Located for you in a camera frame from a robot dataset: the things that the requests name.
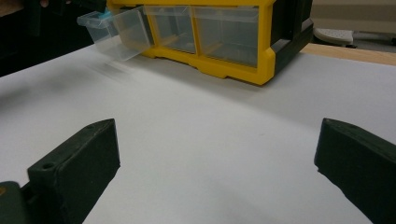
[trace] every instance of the yellow storage organizer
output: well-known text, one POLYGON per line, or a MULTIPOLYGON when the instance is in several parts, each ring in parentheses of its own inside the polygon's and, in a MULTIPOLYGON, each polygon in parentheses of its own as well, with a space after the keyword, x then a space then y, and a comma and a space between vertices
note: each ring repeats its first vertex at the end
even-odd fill
POLYGON ((140 13, 149 44, 143 55, 257 85, 309 42, 311 5, 312 0, 107 0, 114 13, 140 13))

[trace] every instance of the beige wall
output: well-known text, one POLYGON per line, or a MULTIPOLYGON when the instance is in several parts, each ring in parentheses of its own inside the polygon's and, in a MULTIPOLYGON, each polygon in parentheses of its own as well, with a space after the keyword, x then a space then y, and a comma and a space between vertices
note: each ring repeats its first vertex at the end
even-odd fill
POLYGON ((316 28, 396 34, 396 0, 313 0, 316 28))

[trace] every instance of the yellow frame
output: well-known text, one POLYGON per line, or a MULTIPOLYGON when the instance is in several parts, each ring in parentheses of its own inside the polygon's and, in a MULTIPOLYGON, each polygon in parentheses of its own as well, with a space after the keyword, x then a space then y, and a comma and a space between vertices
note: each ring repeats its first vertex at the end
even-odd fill
POLYGON ((258 6, 258 52, 257 67, 250 67, 238 63, 230 63, 222 60, 208 58, 203 55, 199 48, 196 20, 191 16, 192 31, 194 35, 196 53, 191 54, 174 49, 164 48, 158 45, 155 34, 155 23, 148 16, 148 22, 154 38, 154 46, 142 54, 150 58, 164 57, 196 67, 202 73, 214 77, 234 77, 237 79, 262 85, 270 80, 275 74, 276 54, 271 49, 271 25, 273 4, 276 0, 107 0, 107 6, 111 9, 120 7, 145 6, 213 6, 213 7, 237 7, 258 6))

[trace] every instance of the transparent drawer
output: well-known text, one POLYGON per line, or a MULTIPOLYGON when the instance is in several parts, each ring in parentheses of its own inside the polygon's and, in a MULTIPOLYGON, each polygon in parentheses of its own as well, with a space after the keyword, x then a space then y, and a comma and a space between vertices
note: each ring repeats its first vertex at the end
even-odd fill
POLYGON ((257 67, 257 8, 193 7, 192 10, 205 56, 257 67))
POLYGON ((145 13, 153 21, 159 45, 195 53, 190 7, 145 6, 145 13))
POLYGON ((117 60, 128 60, 150 48, 139 8, 115 15, 92 12, 78 17, 78 24, 87 27, 100 52, 117 60))

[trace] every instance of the white tabletop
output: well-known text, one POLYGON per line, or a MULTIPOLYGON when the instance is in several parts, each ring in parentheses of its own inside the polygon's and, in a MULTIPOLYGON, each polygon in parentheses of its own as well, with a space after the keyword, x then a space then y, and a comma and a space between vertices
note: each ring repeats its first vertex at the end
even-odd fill
POLYGON ((396 142, 396 67, 300 53, 263 87, 88 47, 0 78, 0 180, 114 118, 121 168, 85 223, 370 223, 314 165, 323 118, 396 142))

